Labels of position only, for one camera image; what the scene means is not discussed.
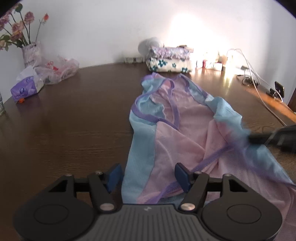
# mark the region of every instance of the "dark brown tabletop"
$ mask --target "dark brown tabletop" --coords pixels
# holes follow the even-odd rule
[[[0,117],[0,240],[18,240],[13,213],[61,175],[86,177],[114,163],[125,167],[133,134],[130,107],[141,94],[141,78],[147,74],[145,64],[84,68],[57,85],[45,86],[23,104],[11,98],[5,103],[7,112]],[[208,93],[229,102],[253,132],[282,126],[254,89],[242,86],[236,77],[227,79],[224,72],[210,70],[188,76]],[[263,95],[287,124],[296,121],[286,105]],[[271,151],[296,181],[296,156],[276,148]],[[78,198],[89,202],[87,195]]]

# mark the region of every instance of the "white cable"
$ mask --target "white cable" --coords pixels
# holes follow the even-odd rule
[[[262,79],[262,78],[260,77],[260,75],[254,70],[254,68],[253,68],[253,66],[250,64],[250,62],[249,62],[249,61],[246,59],[246,57],[243,55],[241,49],[238,49],[238,48],[237,48],[237,49],[229,49],[229,50],[227,51],[226,57],[228,56],[228,52],[229,52],[230,50],[237,51],[239,54],[241,54],[241,55],[244,57],[244,59],[246,60],[246,62],[250,65],[251,68],[249,68],[249,70],[251,70],[251,71],[253,72],[253,74],[256,76],[256,78],[258,79],[259,84],[260,84],[260,81],[259,81],[259,79],[260,79],[260,80],[262,80],[264,83],[266,83],[269,87],[271,87],[275,92],[277,92],[278,95],[279,95],[279,97],[280,97],[280,99],[281,99],[281,102],[283,102],[283,98],[281,97],[281,95],[279,94],[279,92],[278,92],[275,88],[273,88],[270,84],[268,84],[264,79]]]
[[[266,107],[266,109],[267,110],[269,110],[269,112],[271,113],[271,114],[273,114],[281,123],[282,123],[282,125],[284,125],[284,126],[287,126],[286,124],[285,124],[285,122],[283,122],[282,121],[282,119],[280,118],[280,117],[278,117],[266,104],[265,104],[265,102],[262,100],[262,98],[261,98],[261,96],[260,96],[260,94],[259,94],[259,92],[258,92],[258,90],[257,90],[257,87],[256,87],[256,85],[255,85],[255,81],[254,81],[254,79],[253,79],[253,76],[252,76],[252,71],[251,71],[251,66],[250,66],[250,64],[249,64],[249,61],[247,60],[247,58],[244,56],[244,54],[243,54],[243,52],[242,52],[242,50],[241,49],[230,49],[230,50],[235,50],[235,51],[237,51],[238,53],[240,53],[243,57],[244,57],[244,59],[246,60],[246,62],[247,62],[247,65],[248,65],[248,68],[249,68],[249,70],[250,70],[250,75],[251,75],[251,79],[252,79],[252,82],[253,82],[253,85],[254,85],[254,87],[255,87],[255,90],[257,91],[257,94],[258,94],[258,96],[259,96],[259,98],[260,98],[260,100],[262,101],[262,103],[263,103],[263,105]]]

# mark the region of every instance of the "folded towel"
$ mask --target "folded towel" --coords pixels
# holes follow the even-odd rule
[[[171,48],[171,47],[152,47],[149,50],[148,57],[151,58],[167,58],[167,59],[190,59],[190,52],[184,48]]]
[[[192,71],[190,60],[149,58],[146,63],[150,71],[178,73],[189,73]]]

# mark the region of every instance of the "green leaf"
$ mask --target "green leaf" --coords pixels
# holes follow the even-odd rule
[[[10,40],[9,35],[4,35],[4,36],[3,36],[3,40],[5,40],[5,41],[9,41],[9,40]]]
[[[19,39],[17,40],[17,46],[20,48],[22,47],[22,41],[20,41]]]
[[[17,8],[15,9],[16,12],[21,12],[22,10],[22,4],[19,3],[19,5],[17,6]]]

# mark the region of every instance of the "screw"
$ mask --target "screw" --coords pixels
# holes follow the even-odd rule
[[[112,203],[103,203],[100,205],[100,209],[103,211],[112,211],[114,209],[114,205]]]
[[[184,211],[192,211],[195,209],[195,205],[193,203],[186,202],[181,205],[181,209]]]

